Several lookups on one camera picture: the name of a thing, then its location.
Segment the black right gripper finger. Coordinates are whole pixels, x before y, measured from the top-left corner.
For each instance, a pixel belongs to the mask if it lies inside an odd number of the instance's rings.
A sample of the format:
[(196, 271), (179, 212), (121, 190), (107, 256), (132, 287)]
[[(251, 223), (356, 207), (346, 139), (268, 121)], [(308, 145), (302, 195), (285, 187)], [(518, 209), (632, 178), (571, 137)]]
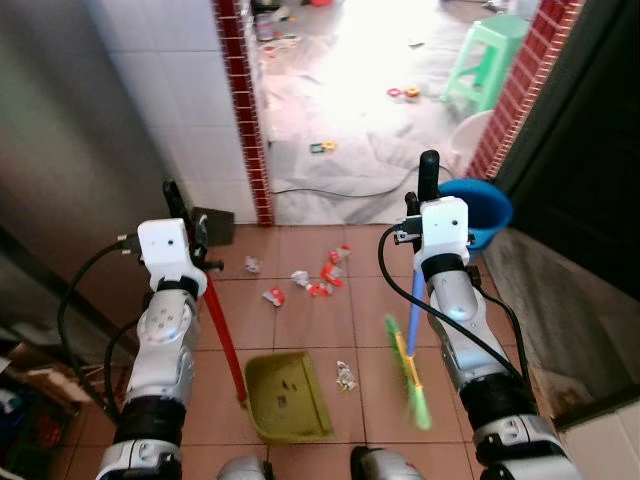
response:
[(420, 204), (439, 200), (439, 170), (442, 165), (440, 154), (434, 148), (422, 151), (419, 156), (419, 180), (417, 180), (417, 201)]

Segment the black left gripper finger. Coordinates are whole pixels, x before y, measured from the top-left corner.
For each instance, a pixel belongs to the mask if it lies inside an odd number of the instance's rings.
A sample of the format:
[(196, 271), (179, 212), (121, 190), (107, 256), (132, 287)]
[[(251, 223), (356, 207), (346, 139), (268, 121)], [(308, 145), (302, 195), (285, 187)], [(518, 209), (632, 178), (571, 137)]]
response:
[(197, 221), (192, 218), (191, 210), (188, 209), (175, 180), (164, 180), (163, 197), (166, 207), (168, 207), (169, 218), (182, 220), (186, 227), (196, 227)]

